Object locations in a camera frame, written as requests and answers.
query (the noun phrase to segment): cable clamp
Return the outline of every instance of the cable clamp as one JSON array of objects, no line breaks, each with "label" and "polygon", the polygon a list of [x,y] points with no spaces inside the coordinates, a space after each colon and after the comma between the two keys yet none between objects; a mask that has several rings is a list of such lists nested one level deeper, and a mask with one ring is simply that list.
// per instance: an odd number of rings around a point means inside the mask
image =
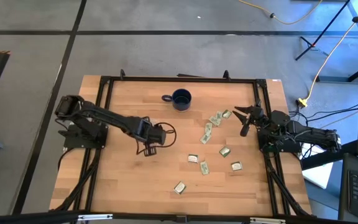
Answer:
[{"label": "cable clamp", "polygon": [[353,17],[352,22],[358,23],[358,16]]}]

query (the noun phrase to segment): blue mug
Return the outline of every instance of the blue mug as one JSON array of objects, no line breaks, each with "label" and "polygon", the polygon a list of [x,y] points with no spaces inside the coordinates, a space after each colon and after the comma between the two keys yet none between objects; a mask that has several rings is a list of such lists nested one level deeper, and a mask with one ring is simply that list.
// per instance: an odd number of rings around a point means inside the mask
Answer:
[{"label": "blue mug", "polygon": [[185,89],[178,89],[170,95],[163,95],[161,99],[165,102],[172,102],[173,107],[181,112],[188,110],[191,103],[191,94]]}]

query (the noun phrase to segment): paper money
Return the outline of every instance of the paper money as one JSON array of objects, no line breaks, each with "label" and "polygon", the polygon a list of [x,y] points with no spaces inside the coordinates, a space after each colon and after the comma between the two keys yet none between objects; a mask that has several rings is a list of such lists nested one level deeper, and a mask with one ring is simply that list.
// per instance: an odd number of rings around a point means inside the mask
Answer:
[{"label": "paper money", "polygon": [[222,114],[222,117],[228,119],[230,117],[230,115],[231,115],[231,112],[229,110],[225,110]]},{"label": "paper money", "polygon": [[215,118],[216,118],[216,120],[218,121],[218,123],[221,124],[221,121],[222,121],[222,112],[217,111]]},{"label": "paper money", "polygon": [[203,173],[203,175],[209,174],[208,165],[207,165],[207,163],[205,161],[201,162],[200,166],[201,166],[201,172]]},{"label": "paper money", "polygon": [[211,138],[211,135],[210,134],[204,134],[203,137],[200,139],[200,141],[203,143],[203,144],[206,144],[209,139]]},{"label": "paper money", "polygon": [[223,149],[221,149],[219,151],[219,153],[223,156],[223,157],[226,157],[227,155],[229,155],[230,153],[230,149],[226,146],[223,147]]},{"label": "paper money", "polygon": [[187,161],[188,161],[188,162],[198,163],[198,156],[197,156],[197,155],[193,155],[193,154],[189,154],[189,156],[187,157]]},{"label": "paper money", "polygon": [[220,125],[220,122],[214,116],[210,117],[209,121],[212,122],[213,124],[215,124],[215,126]]},{"label": "paper money", "polygon": [[211,135],[212,133],[212,123],[206,123],[205,125],[205,134]]},{"label": "paper money", "polygon": [[233,171],[242,170],[242,164],[241,164],[241,162],[233,162],[233,163],[231,164],[231,169],[232,169]]},{"label": "paper money", "polygon": [[177,194],[182,194],[185,189],[186,189],[186,185],[182,182],[179,182],[179,184],[177,184],[177,186],[173,190]]}]

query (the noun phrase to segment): black tripod leg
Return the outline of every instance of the black tripod leg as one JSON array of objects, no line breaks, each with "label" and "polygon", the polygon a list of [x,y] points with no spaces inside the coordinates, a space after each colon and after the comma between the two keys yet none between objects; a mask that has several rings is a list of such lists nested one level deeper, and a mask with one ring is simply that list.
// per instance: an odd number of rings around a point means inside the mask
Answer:
[{"label": "black tripod leg", "polygon": [[311,46],[311,45],[313,46],[313,44],[311,42],[309,42],[308,40],[306,40],[304,37],[301,36],[301,39],[303,41],[305,41],[306,43],[308,43],[308,46]]},{"label": "black tripod leg", "polygon": [[309,47],[304,51],[302,52],[302,54],[300,54],[299,56],[297,56],[297,58],[295,60],[299,60],[299,58],[302,58],[302,56],[307,53],[313,46],[312,45],[309,45]]}]

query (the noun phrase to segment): white surface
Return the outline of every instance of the white surface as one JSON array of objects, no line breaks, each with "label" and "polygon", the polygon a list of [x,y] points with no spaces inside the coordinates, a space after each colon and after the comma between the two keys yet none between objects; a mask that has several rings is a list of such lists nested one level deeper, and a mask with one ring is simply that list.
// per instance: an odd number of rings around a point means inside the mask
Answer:
[{"label": "white surface", "polygon": [[[310,144],[304,144],[302,147],[302,154],[305,154],[309,148],[310,148]],[[311,149],[311,156],[315,155],[317,153],[320,153],[320,152],[324,152],[324,151],[317,146],[313,146]],[[333,168],[333,163],[330,162],[329,164],[325,164],[325,165],[322,165],[319,167],[304,170],[304,171],[302,171],[302,174],[306,180],[316,184],[317,186],[321,187],[322,189],[325,189],[327,187],[329,175],[331,174],[332,168]]]}]

